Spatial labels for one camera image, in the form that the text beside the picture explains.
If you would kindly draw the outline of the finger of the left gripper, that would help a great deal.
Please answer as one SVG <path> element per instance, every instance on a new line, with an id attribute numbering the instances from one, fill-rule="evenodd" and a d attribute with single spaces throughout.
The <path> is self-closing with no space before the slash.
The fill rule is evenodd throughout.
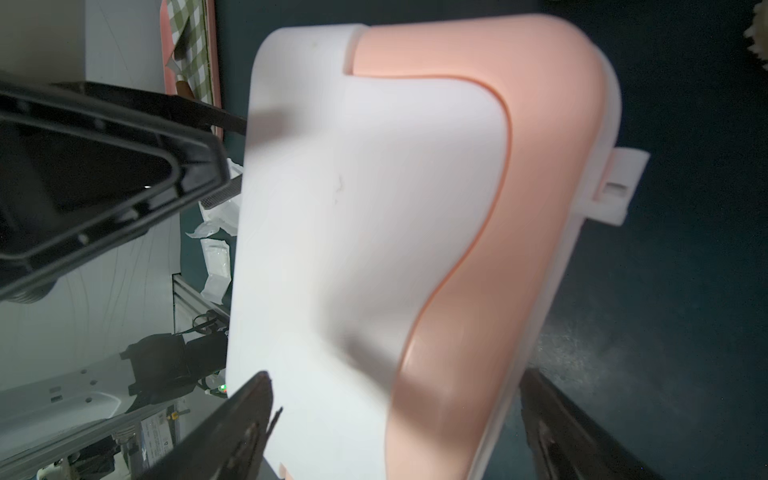
<path id="1" fill-rule="evenodd" d="M 197 129 L 221 128 L 245 135 L 247 120 L 198 100 L 97 82 L 60 82 L 54 86 L 141 111 Z"/>
<path id="2" fill-rule="evenodd" d="M 1 84 L 1 296 L 18 300 L 230 180 L 216 130 L 54 85 Z"/>

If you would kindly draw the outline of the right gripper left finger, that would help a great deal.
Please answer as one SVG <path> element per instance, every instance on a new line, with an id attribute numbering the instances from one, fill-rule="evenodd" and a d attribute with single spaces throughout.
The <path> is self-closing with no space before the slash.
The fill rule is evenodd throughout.
<path id="1" fill-rule="evenodd" d="M 258 477 L 267 442 L 282 414 L 273 409 L 272 380 L 256 373 L 143 479 Z"/>

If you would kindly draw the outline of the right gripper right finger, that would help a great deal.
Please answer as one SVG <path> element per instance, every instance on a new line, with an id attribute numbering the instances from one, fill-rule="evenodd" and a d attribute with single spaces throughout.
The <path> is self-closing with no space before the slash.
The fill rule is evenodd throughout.
<path id="1" fill-rule="evenodd" d="M 521 416 L 539 479 L 658 479 L 536 368 L 520 382 Z"/>

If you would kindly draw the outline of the white gauze packet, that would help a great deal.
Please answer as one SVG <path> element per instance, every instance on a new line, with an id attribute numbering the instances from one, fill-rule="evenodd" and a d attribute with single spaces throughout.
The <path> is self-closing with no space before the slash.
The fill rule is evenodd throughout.
<path id="1" fill-rule="evenodd" d="M 200 240 L 207 279 L 201 295 L 214 304 L 222 304 L 228 290 L 231 275 L 230 247 L 222 240 L 204 238 Z"/>
<path id="2" fill-rule="evenodd" d="M 206 209 L 199 203 L 202 222 L 186 235 L 193 239 L 208 238 L 223 230 L 232 237 L 238 234 L 241 195 L 238 194 L 222 204 Z"/>

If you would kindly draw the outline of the white peach first aid kit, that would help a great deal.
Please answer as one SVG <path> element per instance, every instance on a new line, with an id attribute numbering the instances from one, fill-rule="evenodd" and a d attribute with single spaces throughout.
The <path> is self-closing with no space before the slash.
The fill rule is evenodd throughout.
<path id="1" fill-rule="evenodd" d="M 548 15 L 282 28 L 252 69 L 227 384 L 281 479 L 479 479 L 586 220 L 624 221 L 600 49 Z"/>

